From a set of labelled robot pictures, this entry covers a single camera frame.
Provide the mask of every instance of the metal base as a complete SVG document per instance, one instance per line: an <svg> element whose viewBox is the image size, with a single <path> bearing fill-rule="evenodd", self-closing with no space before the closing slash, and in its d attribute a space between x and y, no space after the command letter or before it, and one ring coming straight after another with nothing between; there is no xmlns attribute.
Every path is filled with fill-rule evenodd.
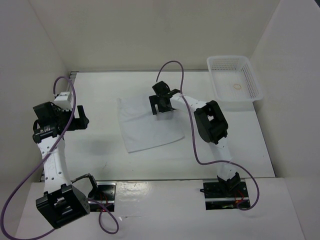
<svg viewBox="0 0 320 240"><path fill-rule="evenodd" d="M102 203L110 212L115 211L115 196L116 196L116 183L115 182L109 182L109 181L97 181L99 192L104 193L104 195L101 194L100 198L95 197L94 200ZM101 207L94 203L89 201L90 204L90 212L100 212Z"/></svg>
<svg viewBox="0 0 320 240"><path fill-rule="evenodd" d="M241 208L249 208L250 200L247 191L246 182L240 182L232 191L224 192L220 183L216 180L204 181L203 189L205 209L236 209L237 202L241 201Z"/></svg>

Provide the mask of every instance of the white basket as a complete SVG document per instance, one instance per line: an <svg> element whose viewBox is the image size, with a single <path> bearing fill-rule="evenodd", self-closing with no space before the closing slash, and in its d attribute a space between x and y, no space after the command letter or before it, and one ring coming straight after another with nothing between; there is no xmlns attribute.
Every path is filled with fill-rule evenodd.
<svg viewBox="0 0 320 240"><path fill-rule="evenodd" d="M206 60L216 99L254 102L263 98L250 61L245 56L210 56Z"/></svg>

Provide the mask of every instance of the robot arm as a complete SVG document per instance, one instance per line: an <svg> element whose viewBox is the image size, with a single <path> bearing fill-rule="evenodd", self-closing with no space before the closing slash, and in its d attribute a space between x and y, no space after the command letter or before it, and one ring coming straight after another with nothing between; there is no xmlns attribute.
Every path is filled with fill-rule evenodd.
<svg viewBox="0 0 320 240"><path fill-rule="evenodd" d="M84 108L77 106L79 118L73 117L67 131L86 129L89 123ZM33 140L42 157L49 154L71 116L71 94L60 93L52 102L33 108L37 120L33 124ZM43 164L45 185L43 197L36 200L36 207L55 228L77 220L90 213L87 197L72 185L65 158L65 141L61 139Z"/></svg>
<svg viewBox="0 0 320 240"><path fill-rule="evenodd" d="M161 113L175 109L188 112L179 90L174 89L171 91L163 81L156 83L152 88L155 95L150 96L149 100L153 115L157 114L157 109ZM184 97L191 112L194 114L200 137L207 143L213 143L210 144L210 148L214 158L216 160L231 160L227 145L227 129L229 126L218 103L213 100L205 102L189 96Z"/></svg>

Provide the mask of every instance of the white wall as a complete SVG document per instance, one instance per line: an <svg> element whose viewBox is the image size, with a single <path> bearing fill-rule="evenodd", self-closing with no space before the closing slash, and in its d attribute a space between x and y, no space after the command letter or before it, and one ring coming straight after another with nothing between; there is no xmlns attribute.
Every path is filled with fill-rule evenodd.
<svg viewBox="0 0 320 240"><path fill-rule="evenodd" d="M41 159L32 140L32 107L53 99L53 81L66 68L28 1L0 1L0 209L8 195ZM5 215L14 234L30 184Z"/></svg>
<svg viewBox="0 0 320 240"><path fill-rule="evenodd" d="M319 239L320 8L281 0L251 58L265 98L256 104L263 136L307 240Z"/></svg>
<svg viewBox="0 0 320 240"><path fill-rule="evenodd" d="M66 66L150 70L250 57L279 0L29 0ZM174 64L169 68L179 69Z"/></svg>
<svg viewBox="0 0 320 240"><path fill-rule="evenodd" d="M0 183L0 208L5 204L8 196L12 193L12 190L15 189L17 183ZM9 203L8 211L5 214L4 226L6 231L14 236L18 225L20 222L20 218L22 216L22 212L25 207L25 202L27 200L27 196L30 190L31 182L23 185L20 190L16 193L15 197ZM8 240L0 231L0 240Z"/></svg>

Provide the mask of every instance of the white cloth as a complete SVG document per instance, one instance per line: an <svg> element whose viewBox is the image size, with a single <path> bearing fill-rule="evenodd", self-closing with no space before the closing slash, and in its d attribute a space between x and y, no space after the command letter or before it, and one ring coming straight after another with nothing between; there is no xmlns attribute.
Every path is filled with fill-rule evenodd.
<svg viewBox="0 0 320 240"><path fill-rule="evenodd" d="M173 143L185 137L175 111L152 114L149 96L118 98L118 120L128 153Z"/></svg>

